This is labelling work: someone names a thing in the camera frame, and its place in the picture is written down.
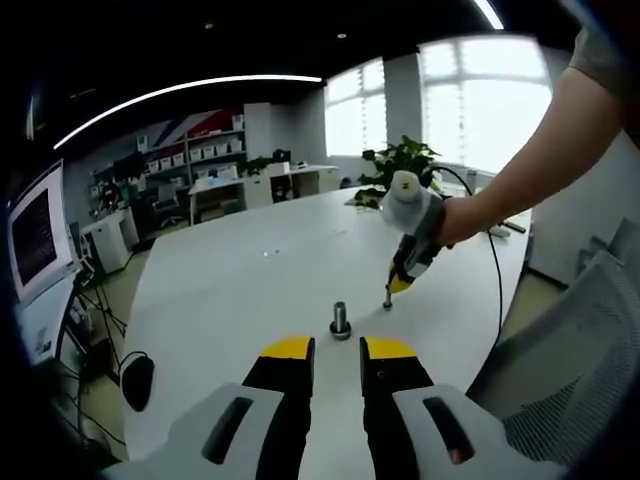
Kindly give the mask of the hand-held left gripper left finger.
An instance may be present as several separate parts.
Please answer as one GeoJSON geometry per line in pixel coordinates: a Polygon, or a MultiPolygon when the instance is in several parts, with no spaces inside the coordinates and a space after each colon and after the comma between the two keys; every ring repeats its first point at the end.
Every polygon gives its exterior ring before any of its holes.
{"type": "Polygon", "coordinates": [[[242,383],[228,383],[170,427],[142,460],[106,479],[296,479],[310,430],[315,341],[290,337],[265,349],[242,383]]]}

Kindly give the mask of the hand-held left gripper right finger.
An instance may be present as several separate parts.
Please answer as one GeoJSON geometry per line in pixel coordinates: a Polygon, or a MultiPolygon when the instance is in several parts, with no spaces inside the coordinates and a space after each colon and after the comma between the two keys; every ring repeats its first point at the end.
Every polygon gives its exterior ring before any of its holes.
{"type": "Polygon", "coordinates": [[[363,426],[378,479],[561,479],[565,467],[511,447],[500,420],[435,384],[405,343],[360,340],[363,426]]]}

